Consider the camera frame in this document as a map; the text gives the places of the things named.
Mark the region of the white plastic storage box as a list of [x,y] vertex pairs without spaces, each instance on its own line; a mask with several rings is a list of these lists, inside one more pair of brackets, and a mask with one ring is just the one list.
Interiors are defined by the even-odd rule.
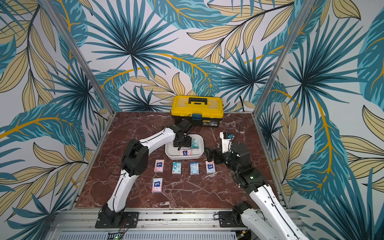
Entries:
[[203,153],[204,153],[204,140],[202,136],[197,135],[197,134],[191,134],[190,137],[192,139],[198,139],[199,140],[199,148],[198,149],[191,149],[190,148],[181,148],[181,150],[188,150],[190,149],[192,151],[191,156],[180,156],[180,150],[178,148],[175,148],[173,146],[173,142],[167,143],[165,146],[165,153],[169,157],[169,159],[174,160],[174,161],[181,161],[181,160],[195,160],[199,159]]

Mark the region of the pink tempo tissue pack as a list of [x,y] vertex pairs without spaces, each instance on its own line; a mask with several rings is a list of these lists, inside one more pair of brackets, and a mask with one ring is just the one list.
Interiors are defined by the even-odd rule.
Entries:
[[156,160],[154,172],[155,173],[163,173],[164,172],[164,163],[165,163],[165,160]]
[[163,187],[163,178],[154,178],[152,185],[152,193],[160,193]]
[[214,164],[214,161],[206,161],[206,172],[207,174],[214,174],[216,173],[216,167]]

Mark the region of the teal cartoon tissue pack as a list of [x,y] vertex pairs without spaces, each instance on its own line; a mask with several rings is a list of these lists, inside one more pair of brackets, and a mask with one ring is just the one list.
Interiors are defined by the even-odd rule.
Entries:
[[173,175],[181,175],[182,174],[182,163],[181,162],[173,162],[172,174]]

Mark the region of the blue cartoon tissue pack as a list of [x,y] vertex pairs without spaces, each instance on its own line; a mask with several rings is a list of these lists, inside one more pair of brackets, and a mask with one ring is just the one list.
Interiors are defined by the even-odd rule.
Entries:
[[191,175],[199,175],[199,163],[190,163],[190,174]]

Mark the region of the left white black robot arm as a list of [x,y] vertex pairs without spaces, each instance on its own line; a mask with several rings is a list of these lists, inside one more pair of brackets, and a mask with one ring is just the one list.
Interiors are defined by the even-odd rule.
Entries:
[[117,185],[98,218],[112,226],[117,226],[121,222],[134,182],[148,166],[149,155],[167,143],[174,142],[181,147],[190,146],[192,139],[188,136],[188,131],[191,128],[192,123],[182,120],[179,124],[170,124],[148,138],[132,139],[122,157],[122,170]]

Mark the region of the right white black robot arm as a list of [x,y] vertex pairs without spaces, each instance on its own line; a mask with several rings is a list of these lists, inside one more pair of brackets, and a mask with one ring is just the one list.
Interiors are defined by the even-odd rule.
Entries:
[[229,132],[221,132],[222,146],[205,148],[208,161],[224,164],[233,174],[234,182],[260,208],[263,218],[247,202],[233,207],[234,221],[251,230],[260,240],[307,240],[280,204],[266,178],[252,166],[251,154],[244,143],[235,143]]

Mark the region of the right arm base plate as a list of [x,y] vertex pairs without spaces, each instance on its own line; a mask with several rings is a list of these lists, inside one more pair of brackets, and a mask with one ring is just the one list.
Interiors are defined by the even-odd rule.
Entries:
[[243,212],[221,211],[214,214],[214,220],[219,221],[221,228],[249,228],[251,224],[263,218],[260,218],[257,212],[248,209]]

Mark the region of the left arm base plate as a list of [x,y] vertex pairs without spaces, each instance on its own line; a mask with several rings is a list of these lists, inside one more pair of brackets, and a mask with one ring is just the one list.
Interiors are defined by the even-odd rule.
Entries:
[[121,212],[110,214],[100,212],[95,224],[96,229],[135,229],[138,224],[139,212]]

